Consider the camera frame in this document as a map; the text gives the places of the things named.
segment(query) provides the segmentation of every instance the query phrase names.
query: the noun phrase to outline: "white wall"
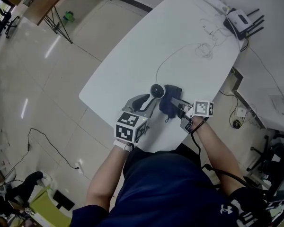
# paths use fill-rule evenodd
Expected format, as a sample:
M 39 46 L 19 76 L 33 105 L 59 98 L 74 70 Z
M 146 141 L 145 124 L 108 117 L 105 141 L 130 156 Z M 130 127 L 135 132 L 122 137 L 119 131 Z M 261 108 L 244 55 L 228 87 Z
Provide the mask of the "white wall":
M 136 1 L 154 8 L 163 0 Z M 263 23 L 265 29 L 254 35 L 250 44 L 262 58 L 284 93 L 284 0 L 226 1 L 231 7 L 243 9 L 246 13 L 260 8 L 252 19 L 265 15 Z M 244 76 L 239 92 L 250 105 L 256 108 L 255 111 L 261 116 L 263 124 L 266 127 L 284 131 L 284 116 L 276 113 L 268 98 L 269 94 L 277 94 L 278 90 L 259 60 L 247 50 L 239 55 L 235 67 Z

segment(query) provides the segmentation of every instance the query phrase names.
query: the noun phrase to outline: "desk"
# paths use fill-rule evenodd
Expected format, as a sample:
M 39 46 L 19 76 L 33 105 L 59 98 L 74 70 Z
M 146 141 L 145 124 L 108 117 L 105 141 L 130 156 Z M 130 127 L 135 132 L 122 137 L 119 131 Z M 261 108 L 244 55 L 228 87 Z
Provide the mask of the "desk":
M 212 59 L 195 54 L 195 43 L 213 44 L 202 25 L 206 19 L 222 27 L 217 13 L 202 0 L 164 0 L 105 58 L 81 91 L 80 99 L 114 126 L 117 112 L 128 99 L 149 93 L 156 83 L 158 67 L 172 55 L 160 68 L 158 83 L 181 87 L 182 99 L 188 102 L 212 101 L 239 54 L 235 36 L 216 46 Z M 165 123 L 166 119 L 157 106 L 150 129 L 139 140 L 140 148 L 149 152 L 173 150 L 183 141 L 187 134 L 180 128 L 180 119 Z
M 58 1 L 59 0 L 34 0 L 29 8 L 25 11 L 23 16 L 36 25 L 40 25 L 40 23 L 44 19 L 48 26 L 56 34 L 59 33 L 72 44 L 72 40 L 68 35 L 55 6 Z M 58 23 L 56 23 L 54 20 L 54 13 L 58 17 Z M 59 25 L 62 25 L 65 33 L 60 29 Z

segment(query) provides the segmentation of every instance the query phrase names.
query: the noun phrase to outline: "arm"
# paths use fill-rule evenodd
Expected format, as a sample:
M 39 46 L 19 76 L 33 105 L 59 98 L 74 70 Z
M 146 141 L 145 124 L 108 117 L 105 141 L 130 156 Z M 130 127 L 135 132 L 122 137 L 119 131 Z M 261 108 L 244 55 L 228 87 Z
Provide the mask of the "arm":
M 193 117 L 192 129 L 197 127 L 202 120 L 203 118 L 201 117 Z M 232 173 L 244 180 L 236 158 L 212 130 L 209 124 L 204 123 L 196 132 L 207 152 L 212 167 Z M 228 196 L 235 190 L 244 187 L 237 180 L 229 176 L 223 174 L 217 174 L 217 176 L 220 179 L 221 188 Z
M 127 155 L 128 151 L 114 146 L 90 182 L 86 205 L 98 205 L 109 211 L 110 200 L 119 182 Z

